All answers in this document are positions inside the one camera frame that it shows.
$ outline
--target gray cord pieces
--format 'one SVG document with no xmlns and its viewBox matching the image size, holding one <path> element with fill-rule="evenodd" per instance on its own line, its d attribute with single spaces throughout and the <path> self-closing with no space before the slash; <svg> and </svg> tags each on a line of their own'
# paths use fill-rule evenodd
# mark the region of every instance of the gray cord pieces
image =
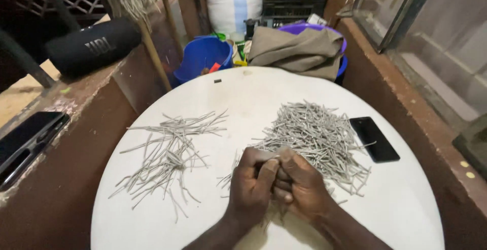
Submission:
<svg viewBox="0 0 487 250">
<path fill-rule="evenodd" d="M 363 146 L 357 145 L 346 114 L 337 116 L 335 110 L 307 101 L 282 105 L 273 126 L 264 129 L 266 137 L 254 139 L 260 142 L 252 146 L 271 152 L 289 146 L 323 175 L 330 194 L 334 188 L 328 181 L 334 181 L 350 195 L 363 197 L 360 189 L 367 182 L 370 168 L 357 163 L 350 152 L 361 151 Z"/>
<path fill-rule="evenodd" d="M 168 120 L 161 122 L 159 126 L 128 128 L 129 130 L 144 129 L 151 133 L 145 143 L 120 152 L 123 154 L 144 148 L 142 165 L 134 174 L 124 177 L 117 183 L 115 187 L 120 187 L 109 198 L 124 190 L 130 195 L 133 195 L 132 200 L 141 196 L 132 207 L 134 209 L 143 198 L 152 194 L 157 188 L 161 188 L 164 190 L 163 198 L 166 197 L 167 192 L 172 199 L 176 212 L 176 222 L 178 219 L 178 209 L 187 217 L 182 207 L 174 199 L 174 190 L 171 190 L 169 187 L 176 179 L 184 202 L 187 204 L 186 192 L 189 197 L 200 203 L 186 187 L 184 171 L 187 169 L 192 171 L 193 168 L 198 167 L 208 167 L 208 164 L 203 159 L 206 156 L 201 156 L 196 151 L 192 143 L 192 138 L 189 138 L 189 136 L 201 134 L 221 136 L 218 132 L 226 130 L 226 128 L 220 128 L 218 124 L 225 121 L 224 118 L 227 117 L 227 115 L 224 115 L 225 112 L 216 116 L 216 113 L 213 111 L 199 118 L 171 118 L 164 115 Z M 154 133 L 159 133 L 160 136 L 153 139 L 152 136 Z M 195 165 L 197 161 L 201 161 L 203 166 Z"/>
</svg>

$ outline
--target finger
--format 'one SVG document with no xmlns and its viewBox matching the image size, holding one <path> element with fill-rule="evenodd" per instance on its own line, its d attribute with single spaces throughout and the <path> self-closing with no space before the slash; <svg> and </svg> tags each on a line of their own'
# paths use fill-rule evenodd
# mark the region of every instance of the finger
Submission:
<svg viewBox="0 0 487 250">
<path fill-rule="evenodd" d="M 277 159 L 281 162 L 284 172 L 296 182 L 301 182 L 309 170 L 313 169 L 305 158 L 296 154 L 290 147 L 281 147 L 277 153 L 279 154 Z"/>
<path fill-rule="evenodd" d="M 282 167 L 279 167 L 279 170 L 277 170 L 277 178 L 283 181 L 293 180 L 291 179 L 291 177 L 289 177 L 289 175 L 286 172 L 284 172 L 284 169 Z"/>
<path fill-rule="evenodd" d="M 258 162 L 266 162 L 277 156 L 276 153 L 262 151 L 253 147 L 247 147 L 243 152 L 239 166 L 253 167 Z"/>
<path fill-rule="evenodd" d="M 286 182 L 286 181 L 283 181 L 283 180 L 280 180 L 280 179 L 276 179 L 276 181 L 274 182 L 274 185 L 282 190 L 286 190 L 288 192 L 292 192 L 293 191 L 293 186 L 289 183 L 289 182 Z"/>
<path fill-rule="evenodd" d="M 274 198 L 281 203 L 292 203 L 294 200 L 294 197 L 291 193 L 288 191 L 282 190 L 276 186 L 274 186 Z"/>
<path fill-rule="evenodd" d="M 254 188 L 256 193 L 270 194 L 272 184 L 276 179 L 277 169 L 279 169 L 279 161 L 277 159 L 270 159 L 262 165 L 259 176 L 257 177 L 257 184 Z"/>
</svg>

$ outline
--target jbl speaker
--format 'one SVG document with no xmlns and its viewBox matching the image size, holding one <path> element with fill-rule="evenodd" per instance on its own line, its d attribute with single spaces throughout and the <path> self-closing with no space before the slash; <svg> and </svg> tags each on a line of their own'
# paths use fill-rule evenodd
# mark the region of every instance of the jbl speaker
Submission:
<svg viewBox="0 0 487 250">
<path fill-rule="evenodd" d="M 142 40 L 127 18 L 116 18 L 46 43 L 49 59 L 69 78 L 88 74 L 123 59 Z"/>
</svg>

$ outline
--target table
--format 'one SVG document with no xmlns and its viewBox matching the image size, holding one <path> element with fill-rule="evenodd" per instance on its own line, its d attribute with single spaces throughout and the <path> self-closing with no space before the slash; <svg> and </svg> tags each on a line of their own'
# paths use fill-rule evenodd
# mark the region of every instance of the table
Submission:
<svg viewBox="0 0 487 250">
<path fill-rule="evenodd" d="M 183 84 L 152 104 L 133 126 L 156 126 L 162 116 L 199 117 L 215 110 L 228 109 L 222 123 L 227 128 L 222 137 L 198 135 L 193 143 L 201 154 L 209 155 L 208 169 L 194 169 L 185 174 L 186 187 L 202 203 L 180 194 L 188 218 L 175 213 L 163 190 L 146 197 L 134 210 L 135 201 L 126 192 L 108 199 L 114 185 L 140 168 L 143 148 L 119 154 L 142 144 L 149 132 L 125 133 L 108 161 L 94 203 L 91 247 L 105 249 L 181 249 L 212 226 L 223 215 L 228 198 L 216 187 L 216 177 L 230 172 L 236 150 L 242 150 L 262 137 L 262 129 L 271 125 L 282 103 L 308 102 L 339 108 L 349 117 L 371 116 L 400 155 L 398 162 L 375 164 L 369 156 L 356 153 L 363 166 L 372 166 L 364 197 L 351 196 L 336 187 L 337 200 L 348 199 L 341 206 L 357 221 L 395 250 L 444 249 L 443 230 L 435 198 L 428 180 L 411 149 L 397 131 L 371 106 L 346 89 L 323 79 L 304 77 L 283 70 L 241 67 L 211 73 Z M 286 215 L 284 226 L 274 219 L 266 231 L 254 228 L 238 249 L 331 249 L 326 241 L 306 223 Z"/>
</svg>

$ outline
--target black smartphone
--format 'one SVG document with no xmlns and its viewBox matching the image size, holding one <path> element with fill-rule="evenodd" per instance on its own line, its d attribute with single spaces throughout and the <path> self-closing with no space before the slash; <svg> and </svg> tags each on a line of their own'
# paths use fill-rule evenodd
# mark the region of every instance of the black smartphone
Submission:
<svg viewBox="0 0 487 250">
<path fill-rule="evenodd" d="M 0 139 L 0 191 L 15 183 L 68 120 L 63 112 L 37 112 Z"/>
<path fill-rule="evenodd" d="M 370 144 L 365 149 L 374 162 L 391 162 L 400 159 L 393 146 L 387 141 L 371 117 L 353 118 L 350 119 L 350 124 L 357 132 L 362 144 Z"/>
</svg>

